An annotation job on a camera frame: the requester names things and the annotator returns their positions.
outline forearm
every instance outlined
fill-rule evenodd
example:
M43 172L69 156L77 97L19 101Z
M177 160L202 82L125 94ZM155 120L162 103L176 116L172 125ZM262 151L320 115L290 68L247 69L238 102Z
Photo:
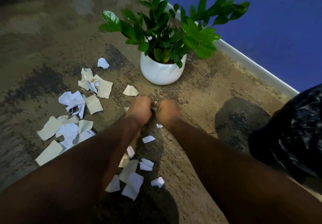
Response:
M284 175L182 120L172 125L170 132L230 223L321 218L321 203Z
M125 118L14 183L0 195L0 218L8 223L37 222L52 206L57 212L48 213L48 220L51 214L73 216L88 210L113 178L139 129L134 118Z

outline white ceramic pot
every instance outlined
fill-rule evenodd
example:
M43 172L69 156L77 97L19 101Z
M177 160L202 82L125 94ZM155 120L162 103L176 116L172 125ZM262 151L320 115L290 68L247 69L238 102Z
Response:
M162 64L154 61L148 55L145 56L144 52L141 53L140 67L146 79L156 85L168 85L175 82L181 76L185 59L184 55L181 59L181 69L176 64Z

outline hand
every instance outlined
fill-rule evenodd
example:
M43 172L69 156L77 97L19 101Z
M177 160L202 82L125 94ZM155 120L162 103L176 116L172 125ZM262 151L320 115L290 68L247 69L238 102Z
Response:
M178 119L182 120L179 108L173 100L164 98L160 100L155 107L158 108L156 111L156 119L168 130L173 125L173 122Z
M140 127L143 127L152 116L151 112L152 99L146 95L137 96L126 112L125 117L133 116Z

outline wall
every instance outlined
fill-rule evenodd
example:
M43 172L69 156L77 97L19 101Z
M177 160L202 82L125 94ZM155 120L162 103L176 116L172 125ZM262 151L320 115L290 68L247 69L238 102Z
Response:
M186 10L199 2L168 1ZM300 92L321 83L322 0L248 1L243 17L216 27L223 40Z

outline person's right hand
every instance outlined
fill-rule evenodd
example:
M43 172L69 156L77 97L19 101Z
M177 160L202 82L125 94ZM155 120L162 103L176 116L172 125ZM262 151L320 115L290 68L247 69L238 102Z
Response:
M182 120L179 108L173 100L163 98L155 105L155 107L158 108L155 114L156 119L168 130L173 125L173 122L178 119Z

